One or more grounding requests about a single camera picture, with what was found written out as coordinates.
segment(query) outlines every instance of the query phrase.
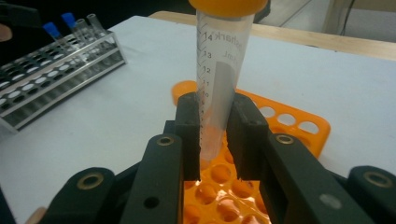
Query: floor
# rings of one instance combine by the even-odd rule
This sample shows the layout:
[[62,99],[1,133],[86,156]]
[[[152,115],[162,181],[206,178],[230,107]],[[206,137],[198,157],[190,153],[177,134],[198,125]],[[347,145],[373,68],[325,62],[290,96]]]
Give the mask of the floor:
[[[271,13],[260,24],[321,33],[330,2],[331,0],[272,0]],[[346,22],[345,35],[396,42],[396,29],[390,27],[396,27],[395,11],[353,7]]]

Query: orange cap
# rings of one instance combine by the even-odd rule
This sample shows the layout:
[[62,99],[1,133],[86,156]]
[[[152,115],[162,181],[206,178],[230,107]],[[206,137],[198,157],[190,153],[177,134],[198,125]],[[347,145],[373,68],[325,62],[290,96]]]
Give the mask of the orange cap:
[[268,0],[190,0],[196,9],[212,16],[243,17],[255,14]]

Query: white table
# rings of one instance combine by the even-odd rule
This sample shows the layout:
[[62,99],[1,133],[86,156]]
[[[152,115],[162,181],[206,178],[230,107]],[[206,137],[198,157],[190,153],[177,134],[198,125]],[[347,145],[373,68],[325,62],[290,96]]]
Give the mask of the white table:
[[[128,64],[20,133],[0,131],[0,184],[19,223],[76,172],[117,174],[140,161],[175,117],[173,85],[195,80],[195,27],[133,17],[112,30]],[[396,174],[395,72],[393,61],[253,36],[238,88],[327,119],[326,168],[347,175],[370,164]]]

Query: blue cap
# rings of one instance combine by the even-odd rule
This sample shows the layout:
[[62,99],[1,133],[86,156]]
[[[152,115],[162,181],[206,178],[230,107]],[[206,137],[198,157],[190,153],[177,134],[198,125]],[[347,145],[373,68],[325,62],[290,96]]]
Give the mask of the blue cap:
[[66,13],[62,14],[62,18],[64,19],[64,22],[66,22],[66,24],[69,28],[73,28],[76,26],[76,20],[73,16],[73,13],[66,12]]
[[46,30],[46,32],[51,35],[52,37],[58,37],[61,35],[61,33],[59,33],[58,28],[56,28],[55,24],[53,24],[52,21],[46,23],[43,25],[44,30]]

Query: metal test tube rack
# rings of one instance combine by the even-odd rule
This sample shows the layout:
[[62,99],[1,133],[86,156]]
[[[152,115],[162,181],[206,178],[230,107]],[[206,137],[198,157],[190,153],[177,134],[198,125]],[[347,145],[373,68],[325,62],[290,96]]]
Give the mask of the metal test tube rack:
[[[64,38],[71,46],[73,35]],[[114,33],[72,51],[57,43],[0,67],[0,124],[17,133],[65,97],[125,64]]]

